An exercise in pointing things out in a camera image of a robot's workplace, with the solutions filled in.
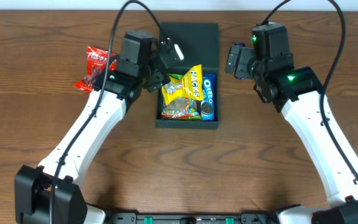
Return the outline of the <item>purple Dairy Milk bar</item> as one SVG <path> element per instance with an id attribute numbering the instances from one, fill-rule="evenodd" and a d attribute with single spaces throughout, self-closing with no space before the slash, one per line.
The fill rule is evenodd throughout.
<path id="1" fill-rule="evenodd" d="M 237 79 L 244 80 L 244 72 L 242 71 L 242 65 L 241 65 L 241 53 L 242 49 L 246 46 L 245 43 L 242 42 L 236 42 L 234 44 L 235 46 L 235 55 L 236 55 L 236 63 L 235 63 L 235 72 L 234 76 Z"/>

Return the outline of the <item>yellow Hacks candy bag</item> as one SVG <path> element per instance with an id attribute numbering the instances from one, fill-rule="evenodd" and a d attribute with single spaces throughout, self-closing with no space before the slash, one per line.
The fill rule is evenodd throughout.
<path id="1" fill-rule="evenodd" d="M 193 66 L 180 80 L 171 78 L 171 81 L 162 87 L 164 103 L 169 105 L 177 98 L 203 100 L 202 82 L 202 64 Z"/>

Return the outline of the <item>green Haribo worms bag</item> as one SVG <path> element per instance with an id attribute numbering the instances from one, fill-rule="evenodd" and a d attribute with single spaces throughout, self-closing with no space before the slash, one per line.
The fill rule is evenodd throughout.
<path id="1" fill-rule="evenodd" d="M 180 80 L 183 75 L 170 76 Z M 169 105 L 166 105 L 163 100 L 163 109 L 161 112 L 161 118 L 163 119 L 179 119 L 189 121 L 200 121 L 201 115 L 198 109 L 198 103 L 200 101 L 190 98 L 177 98 L 173 100 Z"/>

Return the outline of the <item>blue Oreo cookie pack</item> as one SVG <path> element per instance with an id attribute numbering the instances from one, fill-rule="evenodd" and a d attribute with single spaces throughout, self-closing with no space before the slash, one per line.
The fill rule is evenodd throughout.
<path id="1" fill-rule="evenodd" d="M 201 119 L 202 121 L 214 121 L 214 84 L 215 74 L 206 74 L 203 76 L 203 94 L 201 101 Z"/>

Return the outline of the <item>red Hacks candy bag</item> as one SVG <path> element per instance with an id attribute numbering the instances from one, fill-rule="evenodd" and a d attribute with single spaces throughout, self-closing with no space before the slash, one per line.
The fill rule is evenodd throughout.
<path id="1" fill-rule="evenodd" d="M 87 46 L 86 62 L 87 74 L 73 86 L 81 91 L 91 93 L 96 77 L 106 67 L 108 52 L 96 47 Z"/>

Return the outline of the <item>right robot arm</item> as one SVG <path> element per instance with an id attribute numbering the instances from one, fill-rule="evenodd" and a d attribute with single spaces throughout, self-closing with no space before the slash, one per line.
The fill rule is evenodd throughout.
<path id="1" fill-rule="evenodd" d="M 226 73 L 255 81 L 263 103 L 272 103 L 296 131 L 323 183 L 329 208 L 294 205 L 276 212 L 277 223 L 358 223 L 358 156 L 341 131 L 308 66 L 294 67 L 281 24 L 252 29 L 251 48 L 231 46 Z"/>

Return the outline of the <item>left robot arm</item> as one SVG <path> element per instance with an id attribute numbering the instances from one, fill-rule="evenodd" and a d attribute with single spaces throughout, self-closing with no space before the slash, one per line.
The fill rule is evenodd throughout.
<path id="1" fill-rule="evenodd" d="M 107 54 L 88 101 L 56 148 L 37 167 L 23 165 L 14 179 L 17 223 L 105 223 L 106 212 L 85 202 L 86 173 L 110 131 L 143 88 L 168 83 L 167 70 L 183 54 L 177 44 L 129 30 L 118 55 Z"/>

